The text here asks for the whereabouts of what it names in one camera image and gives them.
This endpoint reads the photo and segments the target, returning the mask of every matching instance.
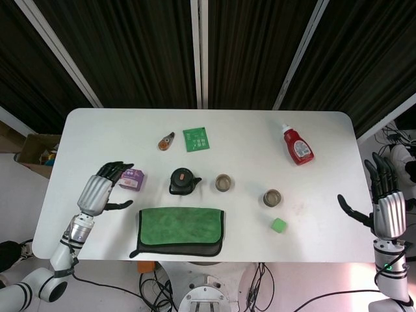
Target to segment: red ketchup bottle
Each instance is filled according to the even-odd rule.
[[[313,159],[313,152],[309,145],[300,137],[299,133],[288,125],[283,124],[283,134],[289,154],[297,165],[305,164]]]

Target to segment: green cloth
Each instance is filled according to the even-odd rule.
[[[163,207],[141,210],[140,241],[146,245],[214,244],[222,240],[222,211]]]

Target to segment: small box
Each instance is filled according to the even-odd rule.
[[[144,174],[141,170],[127,169],[118,182],[119,186],[123,189],[140,191],[142,186]]]

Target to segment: green sponge block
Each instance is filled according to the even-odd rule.
[[[272,229],[278,233],[283,232],[287,228],[287,223],[284,222],[282,219],[274,219],[272,224]]]

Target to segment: round container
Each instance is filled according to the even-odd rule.
[[[263,202],[269,207],[276,206],[281,201],[281,195],[277,190],[268,190],[263,196]]]
[[[227,192],[231,187],[231,178],[226,174],[220,174],[215,179],[215,187],[220,192]]]

